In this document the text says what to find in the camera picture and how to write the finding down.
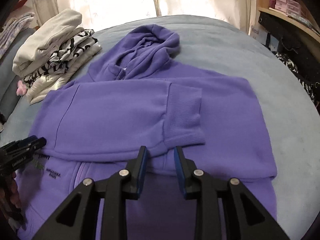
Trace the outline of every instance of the bed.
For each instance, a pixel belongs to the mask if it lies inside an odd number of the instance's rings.
[[[230,24],[188,15],[140,20],[99,31],[94,36],[103,49],[93,60],[129,31],[146,24],[158,24],[180,35],[176,60],[250,82],[262,108],[278,168],[273,180],[277,221],[291,240],[301,239],[320,210],[320,117],[299,81],[264,46]],[[84,75],[88,65],[72,79]],[[12,77],[4,71],[8,67],[2,62],[0,75]],[[9,93],[2,94],[17,100]],[[6,110],[13,112],[1,133],[0,145],[27,137],[40,107],[41,102],[30,106],[21,98],[14,109]]]

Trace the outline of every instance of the silver rivet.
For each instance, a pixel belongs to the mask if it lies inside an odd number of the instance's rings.
[[[232,184],[232,185],[239,185],[239,183],[240,183],[240,181],[239,181],[239,179],[237,179],[237,178],[232,178],[231,180],[230,180],[230,183]]]
[[[125,176],[129,175],[129,171],[128,170],[121,170],[121,171],[119,171],[119,175],[122,177],[125,177]]]
[[[86,185],[86,186],[89,186],[90,184],[92,184],[92,182],[93,182],[92,179],[86,178],[86,179],[83,180],[82,183],[83,183],[84,185]]]
[[[194,170],[193,174],[196,175],[196,176],[202,176],[203,175],[203,171],[202,170]]]

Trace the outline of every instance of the black and white patterned fabric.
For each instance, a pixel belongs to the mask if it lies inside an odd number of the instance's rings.
[[[299,80],[300,84],[303,86],[304,90],[307,92],[308,96],[310,97],[313,104],[318,107],[319,101],[315,94],[315,89],[320,85],[319,82],[316,82],[315,84],[312,84],[310,81],[305,79],[299,74],[299,70],[297,65],[289,59],[288,55],[280,52],[273,52],[273,54],[282,62],[284,63],[290,71],[296,76],[296,78]]]
[[[72,59],[79,57],[93,44],[98,42],[97,39],[92,37],[93,34],[94,30],[83,30],[70,40],[61,44],[59,50],[53,52],[43,66],[23,78],[26,86],[30,88],[38,78],[44,75],[66,73],[69,68],[68,64]]]

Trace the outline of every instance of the folded clothes stack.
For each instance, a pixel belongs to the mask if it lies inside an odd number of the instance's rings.
[[[33,21],[34,13],[27,13],[20,18],[11,18],[0,33],[0,59],[10,47],[18,34],[29,27]]]
[[[77,27],[82,15],[66,9],[48,20],[19,48],[12,70],[22,78],[17,94],[26,93],[30,104],[57,90],[101,50],[94,30]]]

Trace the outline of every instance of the shelf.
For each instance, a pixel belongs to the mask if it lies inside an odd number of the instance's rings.
[[[292,25],[298,27],[299,29],[303,30],[305,33],[309,34],[312,38],[314,38],[317,42],[320,43],[320,36],[318,34],[316,34],[313,30],[310,30],[308,27],[306,27],[305,25],[301,24],[300,22],[297,22],[296,20],[282,14],[281,12],[277,12],[277,11],[273,11],[270,9],[265,9],[262,7],[258,7],[257,8],[259,11],[261,12],[265,12],[268,14],[271,14],[273,16],[276,16],[286,22],[291,23]]]

